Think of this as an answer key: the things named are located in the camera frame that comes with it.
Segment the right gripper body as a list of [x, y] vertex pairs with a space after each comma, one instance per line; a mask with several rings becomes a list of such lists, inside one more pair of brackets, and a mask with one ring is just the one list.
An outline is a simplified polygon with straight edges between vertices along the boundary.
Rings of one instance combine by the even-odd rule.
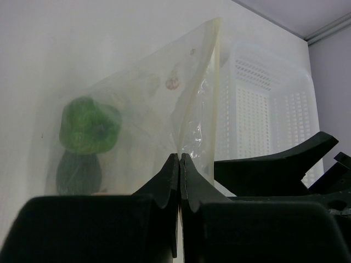
[[350, 219], [350, 156], [340, 152], [335, 164], [309, 188], [310, 195], [300, 197], [323, 207], [330, 215]]

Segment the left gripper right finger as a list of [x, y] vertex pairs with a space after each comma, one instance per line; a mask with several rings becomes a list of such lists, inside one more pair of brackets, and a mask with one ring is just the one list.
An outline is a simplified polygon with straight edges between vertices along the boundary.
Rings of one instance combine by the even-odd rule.
[[180, 161], [185, 262], [350, 262], [350, 222], [319, 202], [230, 199]]

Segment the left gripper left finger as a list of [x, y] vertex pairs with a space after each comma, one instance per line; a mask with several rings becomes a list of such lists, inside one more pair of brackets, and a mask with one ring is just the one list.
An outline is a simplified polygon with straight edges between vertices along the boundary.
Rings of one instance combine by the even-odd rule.
[[1, 262], [172, 262], [179, 158], [131, 195], [46, 196], [19, 211]]

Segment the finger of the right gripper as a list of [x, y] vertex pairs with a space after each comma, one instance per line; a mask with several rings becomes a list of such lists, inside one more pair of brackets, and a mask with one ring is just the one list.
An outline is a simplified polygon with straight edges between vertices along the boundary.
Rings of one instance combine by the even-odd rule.
[[339, 141], [318, 132], [272, 155], [215, 161], [214, 179], [236, 196], [306, 196], [302, 179]]

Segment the clear zip top bag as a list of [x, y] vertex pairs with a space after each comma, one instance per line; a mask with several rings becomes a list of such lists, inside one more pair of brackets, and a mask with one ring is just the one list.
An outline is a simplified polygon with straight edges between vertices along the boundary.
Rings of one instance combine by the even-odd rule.
[[112, 150], [98, 153], [102, 170], [94, 194], [129, 195], [153, 178], [171, 154], [188, 154], [214, 181], [221, 20], [208, 20], [132, 67], [60, 99], [48, 121], [44, 193], [59, 195], [56, 170], [67, 151], [59, 141], [63, 108], [82, 96], [117, 108], [122, 126]]

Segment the fake green bell pepper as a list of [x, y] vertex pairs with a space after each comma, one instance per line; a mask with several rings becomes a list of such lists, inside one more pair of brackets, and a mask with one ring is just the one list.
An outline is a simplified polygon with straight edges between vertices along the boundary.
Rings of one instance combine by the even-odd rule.
[[121, 126], [117, 108], [82, 96], [63, 108], [59, 141], [79, 155], [105, 153], [116, 145]]

